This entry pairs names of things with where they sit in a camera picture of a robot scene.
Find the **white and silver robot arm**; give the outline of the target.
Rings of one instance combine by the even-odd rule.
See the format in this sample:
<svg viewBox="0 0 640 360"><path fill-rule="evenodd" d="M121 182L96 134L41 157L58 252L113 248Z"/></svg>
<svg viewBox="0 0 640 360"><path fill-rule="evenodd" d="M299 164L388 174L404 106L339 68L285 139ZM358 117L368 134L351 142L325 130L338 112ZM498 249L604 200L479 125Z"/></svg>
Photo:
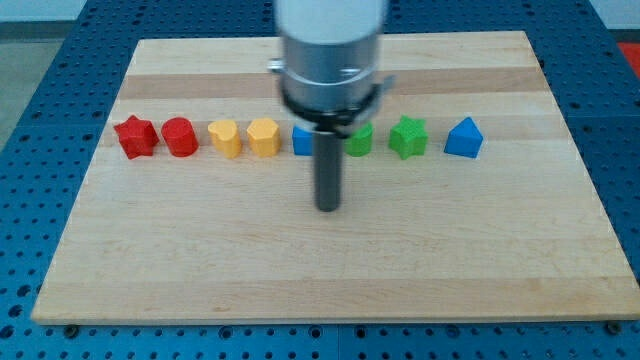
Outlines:
<svg viewBox="0 0 640 360"><path fill-rule="evenodd" d="M386 0L276 0L283 104L298 125L347 138L378 112L395 77L378 77Z"/></svg>

